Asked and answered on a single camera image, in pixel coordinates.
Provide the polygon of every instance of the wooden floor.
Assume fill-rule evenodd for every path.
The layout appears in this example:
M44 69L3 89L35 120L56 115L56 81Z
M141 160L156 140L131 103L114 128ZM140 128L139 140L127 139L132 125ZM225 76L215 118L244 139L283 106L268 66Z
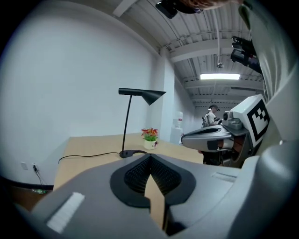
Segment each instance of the wooden floor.
M32 189L23 189L10 185L6 185L5 188L13 203L24 207L28 211L31 211L36 203L46 196L46 194L37 194Z

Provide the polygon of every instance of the flower pot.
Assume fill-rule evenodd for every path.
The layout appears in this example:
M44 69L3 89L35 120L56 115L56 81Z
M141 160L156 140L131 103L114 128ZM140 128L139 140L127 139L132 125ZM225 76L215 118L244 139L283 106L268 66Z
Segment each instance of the flower pot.
M158 142L157 140L156 141L147 141L147 140L144 140L144 145L143 145L147 150L152 150L152 149L155 149L157 148L158 146Z

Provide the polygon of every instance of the table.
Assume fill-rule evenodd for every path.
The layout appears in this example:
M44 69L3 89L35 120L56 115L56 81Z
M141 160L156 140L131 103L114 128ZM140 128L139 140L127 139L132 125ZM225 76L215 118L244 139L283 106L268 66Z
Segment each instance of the table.
M123 135L71 137L64 151L67 155L99 155L108 152L120 152ZM158 147L154 150L146 150L143 147L141 134L127 134L125 150L139 149L152 154L162 154L181 160L195 163L203 163L203 155L197 150L174 145L163 140L158 140ZM118 154L109 154L91 158L69 157L62 159L58 166L54 190L72 179L79 173L106 163L121 160ZM164 216L164 197L153 178L150 176L145 189L145 196L150 199L151 216L162 228Z

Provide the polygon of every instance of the rectangular light fixture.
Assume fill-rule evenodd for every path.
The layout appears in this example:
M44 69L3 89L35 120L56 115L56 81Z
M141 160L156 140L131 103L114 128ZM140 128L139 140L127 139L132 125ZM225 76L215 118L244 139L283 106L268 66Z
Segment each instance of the rectangular light fixture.
M238 80L240 79L240 74L223 74L223 73L215 73L215 74L201 74L201 80Z

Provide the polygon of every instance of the baseboard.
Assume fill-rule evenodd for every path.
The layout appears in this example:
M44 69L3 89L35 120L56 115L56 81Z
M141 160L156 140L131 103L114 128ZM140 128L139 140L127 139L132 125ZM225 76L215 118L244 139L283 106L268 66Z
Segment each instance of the baseboard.
M2 184L4 184L4 185L9 185L9 186L19 187L19 188L24 188L24 189L42 189L42 190L51 191L54 188L54 185L21 183L21 182L16 182L16 181L4 178L2 176L0 176L0 180L1 180Z

